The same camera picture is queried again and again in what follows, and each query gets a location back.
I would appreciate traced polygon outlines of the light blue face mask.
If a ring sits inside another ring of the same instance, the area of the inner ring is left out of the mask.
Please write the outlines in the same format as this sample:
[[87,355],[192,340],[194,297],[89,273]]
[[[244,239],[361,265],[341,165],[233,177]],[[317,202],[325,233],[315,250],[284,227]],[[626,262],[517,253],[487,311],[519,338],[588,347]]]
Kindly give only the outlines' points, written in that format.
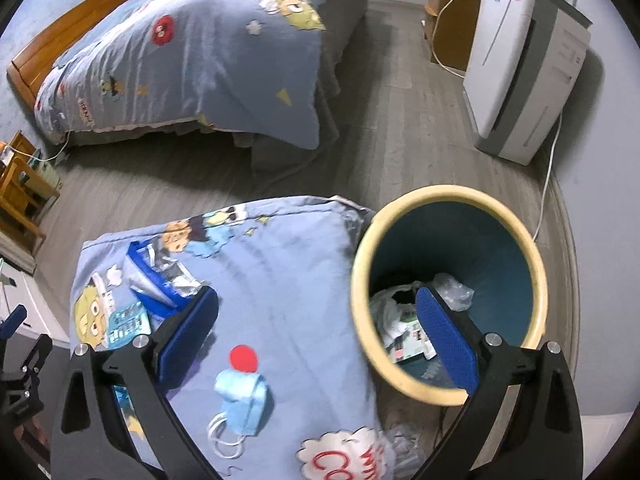
[[210,447],[223,460],[236,460],[245,450],[245,441],[257,437],[268,418],[269,386],[261,374],[223,370],[214,389],[222,403],[206,427]]

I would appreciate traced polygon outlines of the clear plastic bag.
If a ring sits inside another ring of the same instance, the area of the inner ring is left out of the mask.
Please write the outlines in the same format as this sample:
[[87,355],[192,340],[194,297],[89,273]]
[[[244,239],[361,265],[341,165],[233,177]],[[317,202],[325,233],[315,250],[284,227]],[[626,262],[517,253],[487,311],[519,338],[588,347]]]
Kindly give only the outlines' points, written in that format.
[[446,302],[451,311],[464,312],[472,307],[475,290],[460,283],[447,273],[437,273],[432,279],[432,286]]

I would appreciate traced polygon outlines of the white printed trash packet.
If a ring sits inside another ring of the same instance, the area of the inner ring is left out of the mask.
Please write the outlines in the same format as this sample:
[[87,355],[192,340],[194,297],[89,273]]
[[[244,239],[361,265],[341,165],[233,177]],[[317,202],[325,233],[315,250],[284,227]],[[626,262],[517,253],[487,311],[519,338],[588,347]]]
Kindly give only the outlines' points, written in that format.
[[378,336],[393,363],[422,356],[431,361],[436,351],[416,315],[420,282],[381,290],[371,297],[370,312]]

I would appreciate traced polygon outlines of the white low cabinet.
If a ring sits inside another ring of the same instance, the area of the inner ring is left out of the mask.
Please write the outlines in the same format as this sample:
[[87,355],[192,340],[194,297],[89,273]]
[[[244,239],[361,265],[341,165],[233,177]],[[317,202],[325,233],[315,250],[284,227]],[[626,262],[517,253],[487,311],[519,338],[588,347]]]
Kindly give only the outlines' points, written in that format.
[[68,348],[70,337],[54,316],[35,279],[1,259],[2,321],[20,304],[27,314],[17,333],[32,339],[46,334],[55,346]]

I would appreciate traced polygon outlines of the teal blister pack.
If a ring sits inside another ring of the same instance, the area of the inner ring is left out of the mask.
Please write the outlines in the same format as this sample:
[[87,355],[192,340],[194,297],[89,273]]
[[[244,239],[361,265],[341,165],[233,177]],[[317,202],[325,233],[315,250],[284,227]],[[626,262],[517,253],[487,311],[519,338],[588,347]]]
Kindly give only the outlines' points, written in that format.
[[139,335],[152,333],[145,307],[135,302],[122,310],[114,311],[107,321],[106,348],[113,350],[129,344]]

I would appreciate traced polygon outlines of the wooden bedside stool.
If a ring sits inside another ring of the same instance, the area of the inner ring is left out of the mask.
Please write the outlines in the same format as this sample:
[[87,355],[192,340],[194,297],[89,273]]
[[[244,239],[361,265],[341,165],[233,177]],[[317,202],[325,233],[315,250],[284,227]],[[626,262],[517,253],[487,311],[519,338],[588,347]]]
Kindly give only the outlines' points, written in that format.
[[43,215],[60,197],[62,180],[53,162],[21,130],[1,142],[1,233],[32,256],[46,239]]

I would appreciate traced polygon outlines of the blue silver snack wrapper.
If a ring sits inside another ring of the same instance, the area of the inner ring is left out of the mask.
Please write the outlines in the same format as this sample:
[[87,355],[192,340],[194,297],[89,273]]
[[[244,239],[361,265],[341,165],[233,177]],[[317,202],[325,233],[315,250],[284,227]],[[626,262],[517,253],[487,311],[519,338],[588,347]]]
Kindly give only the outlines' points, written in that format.
[[158,318],[181,312],[202,287],[159,237],[129,244],[124,278],[142,306]]

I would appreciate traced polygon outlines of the blue cartoon blanket on table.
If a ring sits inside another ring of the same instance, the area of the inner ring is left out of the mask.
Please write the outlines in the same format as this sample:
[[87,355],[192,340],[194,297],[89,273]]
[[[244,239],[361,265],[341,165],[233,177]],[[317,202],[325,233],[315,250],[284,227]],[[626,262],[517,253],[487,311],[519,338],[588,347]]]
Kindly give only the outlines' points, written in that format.
[[[159,237],[202,286],[218,316],[183,382],[167,393],[184,429],[225,479],[388,479],[395,457],[349,307],[352,260],[367,211],[340,198],[258,200],[81,248],[70,293],[74,344],[107,350],[110,315],[140,302],[124,278],[131,242]],[[268,418],[236,460],[206,436],[223,370],[264,376]]]

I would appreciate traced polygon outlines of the teal bin with yellow rim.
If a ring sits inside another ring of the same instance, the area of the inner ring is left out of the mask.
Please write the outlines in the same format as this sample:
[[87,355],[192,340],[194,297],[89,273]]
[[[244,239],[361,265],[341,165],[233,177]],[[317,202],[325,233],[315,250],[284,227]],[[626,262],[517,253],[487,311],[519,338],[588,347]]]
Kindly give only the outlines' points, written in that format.
[[423,286],[512,346],[535,349],[544,336],[548,284],[535,242],[507,206],[475,188],[432,185],[384,206],[350,280],[356,332],[378,374],[414,400],[459,406],[468,394],[416,318]]

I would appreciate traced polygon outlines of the wooden bed headboard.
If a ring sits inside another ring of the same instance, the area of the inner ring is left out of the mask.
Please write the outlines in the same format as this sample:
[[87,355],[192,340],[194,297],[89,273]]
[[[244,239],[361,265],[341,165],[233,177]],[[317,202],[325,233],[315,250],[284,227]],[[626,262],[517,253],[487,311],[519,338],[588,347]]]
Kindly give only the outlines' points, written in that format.
[[53,63],[107,14],[128,0],[85,0],[43,29],[12,58],[6,76],[21,102],[32,110]]

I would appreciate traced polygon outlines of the white air purifier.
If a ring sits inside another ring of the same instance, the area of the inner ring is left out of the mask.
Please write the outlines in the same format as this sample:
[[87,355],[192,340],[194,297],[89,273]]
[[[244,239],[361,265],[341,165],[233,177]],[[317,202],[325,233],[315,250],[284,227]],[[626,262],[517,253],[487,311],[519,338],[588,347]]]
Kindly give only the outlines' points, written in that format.
[[530,163],[576,84],[591,25],[566,0],[480,0],[463,79],[478,150]]

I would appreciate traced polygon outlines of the blue cartoon bed duvet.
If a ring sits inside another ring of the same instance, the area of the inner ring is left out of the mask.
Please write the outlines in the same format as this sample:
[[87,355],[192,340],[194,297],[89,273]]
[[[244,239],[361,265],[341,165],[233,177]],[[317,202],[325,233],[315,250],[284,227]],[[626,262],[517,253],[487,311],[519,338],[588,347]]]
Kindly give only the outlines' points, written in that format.
[[67,133],[198,122],[312,150],[328,0],[129,0],[53,63],[34,107]]

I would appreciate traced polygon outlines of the wooden cabinet in corner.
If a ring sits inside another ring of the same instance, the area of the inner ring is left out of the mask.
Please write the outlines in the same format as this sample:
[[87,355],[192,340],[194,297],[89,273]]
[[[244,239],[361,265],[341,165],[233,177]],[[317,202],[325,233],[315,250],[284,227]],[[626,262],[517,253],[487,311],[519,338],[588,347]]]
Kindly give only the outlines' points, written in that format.
[[480,0],[426,0],[424,37],[446,67],[465,72],[475,35]]

